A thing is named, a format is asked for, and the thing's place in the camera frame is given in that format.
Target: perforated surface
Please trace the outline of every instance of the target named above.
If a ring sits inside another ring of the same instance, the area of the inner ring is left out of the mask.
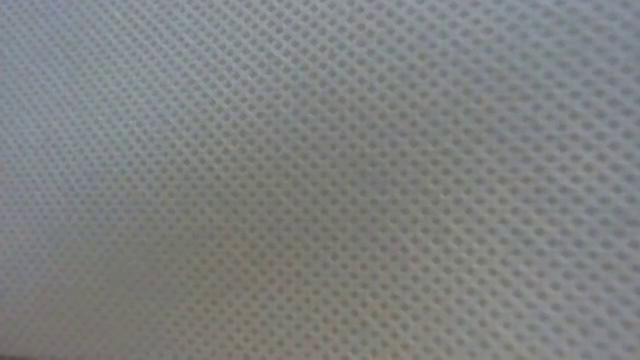
[[[0,9],[0,354],[640,359],[639,2]]]

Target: perforated sheet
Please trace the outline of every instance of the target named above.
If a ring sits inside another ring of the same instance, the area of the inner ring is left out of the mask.
[[[640,359],[640,2],[0,4],[0,355]]]

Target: gray surface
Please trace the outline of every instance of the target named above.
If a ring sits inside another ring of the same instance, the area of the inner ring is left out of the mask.
[[[0,353],[640,359],[637,1],[3,1]]]

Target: dotted pattern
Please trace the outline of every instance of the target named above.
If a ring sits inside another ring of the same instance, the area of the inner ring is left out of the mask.
[[[0,354],[640,358],[640,2],[0,9]]]

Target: gray fabric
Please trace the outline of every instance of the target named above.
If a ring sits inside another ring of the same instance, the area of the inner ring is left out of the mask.
[[[0,9],[0,354],[640,359],[639,2]]]

